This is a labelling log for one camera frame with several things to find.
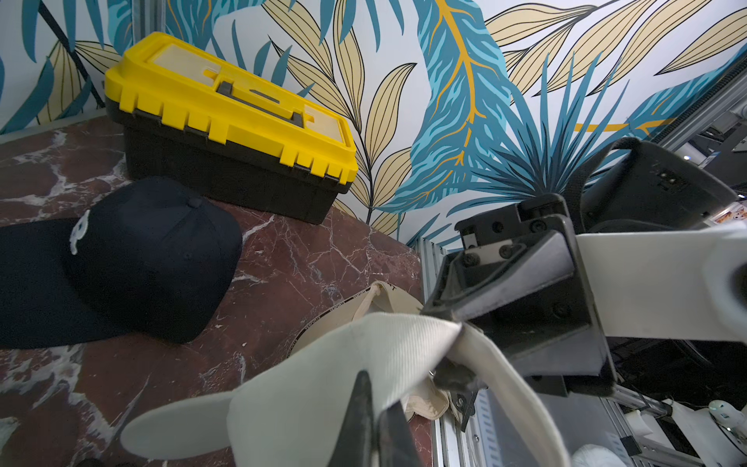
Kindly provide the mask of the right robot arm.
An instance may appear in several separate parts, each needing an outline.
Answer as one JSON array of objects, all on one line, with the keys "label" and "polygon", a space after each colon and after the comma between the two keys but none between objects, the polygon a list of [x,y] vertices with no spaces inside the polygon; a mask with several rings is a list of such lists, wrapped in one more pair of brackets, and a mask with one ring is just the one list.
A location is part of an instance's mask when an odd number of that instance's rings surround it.
[{"label": "right robot arm", "polygon": [[424,313],[478,327],[537,392],[610,397],[611,337],[738,342],[744,237],[704,229],[735,192],[656,144],[627,137],[598,181],[595,155],[561,194],[463,220]]}]

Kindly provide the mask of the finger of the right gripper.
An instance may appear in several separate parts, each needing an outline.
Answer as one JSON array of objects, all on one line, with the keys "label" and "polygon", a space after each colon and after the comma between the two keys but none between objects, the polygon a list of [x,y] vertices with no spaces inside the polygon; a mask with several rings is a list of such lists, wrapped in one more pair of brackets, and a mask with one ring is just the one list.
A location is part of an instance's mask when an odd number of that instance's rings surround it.
[{"label": "finger of the right gripper", "polygon": [[425,315],[468,321],[572,278],[576,272],[562,233],[530,233],[445,257]]}]

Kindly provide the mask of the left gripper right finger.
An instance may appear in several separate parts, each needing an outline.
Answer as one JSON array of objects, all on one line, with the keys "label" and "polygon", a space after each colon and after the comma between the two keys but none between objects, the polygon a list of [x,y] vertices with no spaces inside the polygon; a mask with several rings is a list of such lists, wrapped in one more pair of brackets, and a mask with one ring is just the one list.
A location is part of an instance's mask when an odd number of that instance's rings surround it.
[{"label": "left gripper right finger", "polygon": [[379,417],[379,466],[422,466],[405,411],[399,401]]}]

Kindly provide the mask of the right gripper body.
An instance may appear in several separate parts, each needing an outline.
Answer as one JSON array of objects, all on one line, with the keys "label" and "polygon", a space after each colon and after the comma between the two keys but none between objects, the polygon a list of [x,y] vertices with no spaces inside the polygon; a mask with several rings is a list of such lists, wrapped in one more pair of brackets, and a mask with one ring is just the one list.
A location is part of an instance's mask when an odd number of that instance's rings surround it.
[{"label": "right gripper body", "polygon": [[610,397],[616,373],[562,196],[543,195],[475,215],[455,226],[464,249],[523,235],[561,233],[576,265],[572,278],[466,322],[488,337],[536,392]]}]

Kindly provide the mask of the white perforated cap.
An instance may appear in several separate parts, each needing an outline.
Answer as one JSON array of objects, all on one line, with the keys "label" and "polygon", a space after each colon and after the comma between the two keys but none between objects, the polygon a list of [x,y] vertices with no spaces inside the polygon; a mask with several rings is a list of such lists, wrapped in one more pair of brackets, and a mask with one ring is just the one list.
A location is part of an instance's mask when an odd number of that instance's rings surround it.
[{"label": "white perforated cap", "polygon": [[121,443],[157,460],[230,449],[239,466],[416,464],[402,403],[444,359],[487,385],[541,465],[570,464],[549,412],[494,342],[469,325],[391,313],[346,324],[235,390],[142,414]]}]

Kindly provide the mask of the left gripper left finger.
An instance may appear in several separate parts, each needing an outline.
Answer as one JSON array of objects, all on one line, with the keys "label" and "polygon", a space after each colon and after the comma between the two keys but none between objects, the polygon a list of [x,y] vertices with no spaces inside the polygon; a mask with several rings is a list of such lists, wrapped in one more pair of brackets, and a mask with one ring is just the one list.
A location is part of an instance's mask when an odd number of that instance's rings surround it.
[{"label": "left gripper left finger", "polygon": [[367,371],[353,385],[329,467],[369,467],[374,445],[373,389]]}]

